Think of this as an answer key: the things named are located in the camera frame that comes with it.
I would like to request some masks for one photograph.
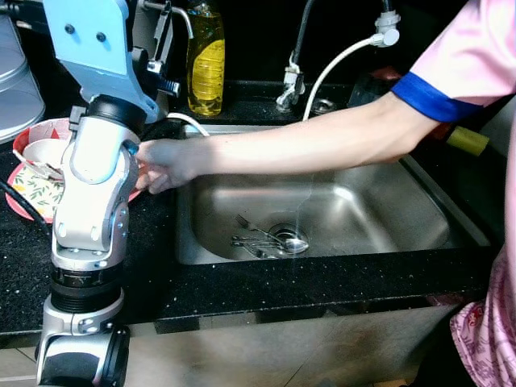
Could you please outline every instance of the fork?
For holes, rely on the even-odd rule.
[[[249,231],[258,231],[258,232],[261,232],[262,234],[268,236],[270,239],[274,239],[275,241],[277,241],[281,246],[283,246],[283,240],[277,238],[276,236],[272,235],[271,233],[267,232],[267,231],[264,231],[262,230],[261,228],[259,228],[256,224],[254,223],[251,223],[249,222],[246,218],[244,218],[242,215],[240,214],[237,214],[235,216],[235,219],[236,221],[239,223],[240,226],[242,226],[242,228],[245,228],[246,230],[249,230]]]
[[[281,248],[281,246],[273,241],[238,241],[232,240],[231,246],[233,248],[242,248],[244,246],[249,246],[252,248]]]
[[[242,247],[246,252],[254,256],[255,258],[258,258],[259,260],[277,260],[277,256],[273,256],[272,254],[267,254],[263,250],[260,250],[259,248],[252,248],[248,245],[240,246]]]

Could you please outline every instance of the pink shirt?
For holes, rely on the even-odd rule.
[[[439,121],[456,121],[515,92],[515,0],[468,2],[393,92]],[[516,129],[506,178],[506,245],[483,302],[450,323],[457,350],[480,387],[516,386]]]

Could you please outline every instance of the white cable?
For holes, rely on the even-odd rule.
[[[202,125],[200,123],[198,123],[196,120],[194,120],[193,118],[189,117],[186,114],[176,113],[176,112],[168,113],[167,119],[182,119],[183,121],[186,121],[187,123],[189,123],[190,125],[195,127],[205,137],[210,136],[210,133],[208,133],[206,131],[206,129],[204,127],[202,127]]]
[[[308,119],[308,116],[310,115],[310,109],[312,108],[312,104],[314,103],[315,94],[317,93],[319,86],[323,83],[324,78],[326,78],[326,75],[328,75],[328,73],[346,56],[352,54],[359,48],[369,46],[370,44],[376,44],[378,42],[379,35],[381,34],[375,34],[370,38],[361,40],[360,42],[353,44],[349,48],[346,48],[338,56],[336,56],[335,59],[332,60],[330,64],[322,71],[321,75],[319,75],[319,78],[317,78],[317,81],[315,81],[314,87],[312,87],[312,91],[310,91],[310,96],[308,97],[308,102],[306,103],[305,114],[303,115],[303,121],[306,121]]]

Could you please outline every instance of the black cable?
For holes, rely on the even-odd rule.
[[[298,41],[296,47],[293,50],[292,62],[298,64],[299,54],[301,53],[301,46],[303,44],[303,37],[306,31],[306,22],[308,22],[308,16],[310,15],[310,9],[314,5],[315,0],[308,0],[305,4],[305,10],[303,11],[303,17],[301,19],[301,26],[299,26]]]
[[[0,189],[3,189],[9,196],[11,196],[33,219],[41,228],[41,231],[52,241],[52,234],[48,229],[47,223],[38,211],[27,201],[16,189],[0,178]]]

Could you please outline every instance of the dish soap bottle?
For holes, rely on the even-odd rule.
[[[213,0],[190,0],[187,12],[194,33],[186,57],[188,105],[194,113],[217,115],[223,104],[222,17]]]

